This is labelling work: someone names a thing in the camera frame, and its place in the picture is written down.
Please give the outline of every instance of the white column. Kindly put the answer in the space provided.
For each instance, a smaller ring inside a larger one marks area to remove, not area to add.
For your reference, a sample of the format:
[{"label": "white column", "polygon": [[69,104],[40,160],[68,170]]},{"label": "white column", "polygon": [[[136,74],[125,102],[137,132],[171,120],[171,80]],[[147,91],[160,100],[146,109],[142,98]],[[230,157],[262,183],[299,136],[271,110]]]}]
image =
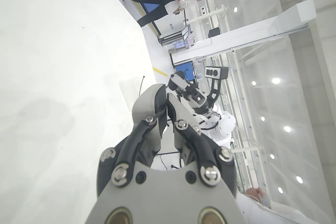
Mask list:
[{"label": "white column", "polygon": [[294,5],[278,16],[239,29],[202,40],[188,50],[172,55],[174,64],[195,58],[212,56],[227,50],[241,48],[266,40],[282,38],[288,33],[304,28],[316,18],[313,0]]}]

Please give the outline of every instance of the white ceiling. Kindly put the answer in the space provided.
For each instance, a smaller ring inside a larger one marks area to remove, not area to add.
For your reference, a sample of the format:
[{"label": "white ceiling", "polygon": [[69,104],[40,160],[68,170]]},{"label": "white ceiling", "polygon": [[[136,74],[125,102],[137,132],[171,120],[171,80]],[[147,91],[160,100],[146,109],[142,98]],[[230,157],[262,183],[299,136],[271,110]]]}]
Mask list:
[{"label": "white ceiling", "polygon": [[[275,16],[300,1],[215,0],[215,3],[217,7],[221,4],[229,7],[229,24],[236,29]],[[237,55],[243,57],[251,51],[240,60],[240,67],[258,141],[268,156],[273,153],[276,157],[268,158],[266,168],[272,199],[296,207],[320,223],[331,223],[329,212],[324,211],[330,200],[291,41],[286,37],[255,47],[241,49]],[[272,84],[273,77],[281,78],[282,82]],[[260,120],[261,116],[266,118],[265,122]],[[284,126],[293,131],[285,132]],[[296,176],[302,177],[302,185]]]}]

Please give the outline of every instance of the monitor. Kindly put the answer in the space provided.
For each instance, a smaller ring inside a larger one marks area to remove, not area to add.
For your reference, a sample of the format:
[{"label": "monitor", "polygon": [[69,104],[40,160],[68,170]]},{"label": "monitor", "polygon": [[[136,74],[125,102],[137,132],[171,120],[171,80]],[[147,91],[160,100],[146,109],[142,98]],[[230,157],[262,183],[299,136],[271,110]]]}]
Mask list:
[{"label": "monitor", "polygon": [[175,66],[175,69],[176,71],[182,71],[185,74],[185,78],[187,81],[192,81],[195,79],[191,61],[177,65]]}]

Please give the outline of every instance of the black cable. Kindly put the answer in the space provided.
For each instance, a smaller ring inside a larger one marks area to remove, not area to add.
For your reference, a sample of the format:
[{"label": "black cable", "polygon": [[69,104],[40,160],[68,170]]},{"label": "black cable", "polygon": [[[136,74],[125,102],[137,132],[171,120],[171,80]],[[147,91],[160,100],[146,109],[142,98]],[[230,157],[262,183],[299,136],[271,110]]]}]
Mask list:
[{"label": "black cable", "polygon": [[156,157],[158,157],[158,156],[162,156],[162,155],[177,154],[177,153],[180,153],[180,152],[179,152],[179,151],[176,151],[176,152],[169,152],[169,153],[156,154]]},{"label": "black cable", "polygon": [[[163,163],[163,161],[162,161],[162,155],[160,156],[160,159],[161,159],[161,162]],[[166,165],[165,165],[164,163],[163,163],[163,165],[164,165],[164,167],[166,168],[166,170],[168,171]]]},{"label": "black cable", "polygon": [[142,87],[143,82],[144,82],[144,78],[145,78],[145,76],[143,76],[143,80],[141,81],[140,90],[139,90],[139,96],[140,96],[140,92],[141,92],[141,87]]},{"label": "black cable", "polygon": [[209,131],[213,128],[216,128],[218,126],[218,122],[215,124],[215,126],[211,127],[211,128],[201,128],[202,131]]}]

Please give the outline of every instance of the ceiling light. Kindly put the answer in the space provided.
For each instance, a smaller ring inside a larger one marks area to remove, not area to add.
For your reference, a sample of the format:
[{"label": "ceiling light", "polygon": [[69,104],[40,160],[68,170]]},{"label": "ceiling light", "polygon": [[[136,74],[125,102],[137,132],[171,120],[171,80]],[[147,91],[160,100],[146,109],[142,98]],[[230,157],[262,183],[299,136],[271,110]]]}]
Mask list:
[{"label": "ceiling light", "polygon": [[297,180],[299,183],[301,183],[301,184],[303,183],[301,177],[299,177],[299,176],[296,176],[296,180]]},{"label": "ceiling light", "polygon": [[278,84],[281,82],[281,79],[279,79],[279,78],[274,78],[274,79],[272,79],[272,82],[273,82],[275,85],[278,85]]},{"label": "ceiling light", "polygon": [[288,126],[284,126],[283,128],[287,133],[290,133],[292,131],[292,128],[291,127],[288,127]]}]

